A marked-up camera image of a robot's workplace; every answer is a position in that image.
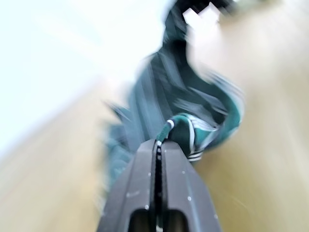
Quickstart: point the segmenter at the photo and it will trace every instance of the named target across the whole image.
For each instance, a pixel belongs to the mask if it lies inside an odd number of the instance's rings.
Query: clothing
[[[199,153],[222,143],[241,122],[241,91],[215,72],[207,74],[211,81],[202,80],[188,64],[182,11],[179,3],[170,10],[162,47],[133,87],[129,108],[113,107],[122,124],[111,125],[107,140],[111,184],[149,139],[163,142],[168,137],[196,161]],[[173,128],[166,123],[169,119]]]

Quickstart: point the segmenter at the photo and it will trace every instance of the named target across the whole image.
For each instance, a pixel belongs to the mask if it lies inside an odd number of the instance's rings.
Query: fabric
[[[206,82],[189,66],[182,13],[178,2],[168,13],[162,47],[133,87],[129,108],[112,108],[122,123],[111,125],[107,140],[111,184],[140,144],[149,139],[163,142],[168,137],[190,161],[196,161],[201,152],[228,138],[241,122],[241,91],[215,72],[207,73],[211,81]]]

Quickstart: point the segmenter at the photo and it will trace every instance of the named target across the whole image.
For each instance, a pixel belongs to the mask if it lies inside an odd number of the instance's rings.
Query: light wood surface
[[[238,133],[197,165],[225,232],[309,231],[308,10],[272,1],[192,32],[193,65],[246,96]],[[95,231],[101,131],[114,120],[100,100],[122,102],[119,89],[97,84],[0,164],[0,231]]]

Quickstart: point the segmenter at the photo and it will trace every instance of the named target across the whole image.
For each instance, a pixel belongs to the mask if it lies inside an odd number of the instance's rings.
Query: white stripe
[[[190,153],[192,153],[194,151],[194,138],[195,138],[194,128],[190,119],[187,118],[187,120],[189,123],[189,131],[190,131]]]
[[[211,132],[201,143],[200,149],[205,149],[213,141],[213,139],[215,138],[217,134],[218,133]]]
[[[193,158],[193,159],[188,159],[190,162],[193,162],[193,161],[197,161],[197,160],[200,160],[202,157],[198,157],[198,158]]]
[[[204,127],[198,124],[193,124],[193,127],[196,129],[201,129],[203,131],[211,131],[211,132],[218,130],[217,128],[214,128],[214,127]]]
[[[202,154],[203,154],[203,152],[200,152],[200,153],[197,153],[197,154],[194,154],[194,155],[190,155],[190,156],[188,156],[188,159],[199,157]]]
[[[173,129],[174,128],[174,122],[172,121],[172,120],[167,120],[167,122],[170,124],[170,127],[171,127],[171,129]]]

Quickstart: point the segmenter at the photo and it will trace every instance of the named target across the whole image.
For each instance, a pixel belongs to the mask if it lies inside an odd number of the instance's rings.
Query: white wall
[[[98,75],[132,78],[139,60],[160,46],[159,16],[169,2],[2,1],[0,158]]]

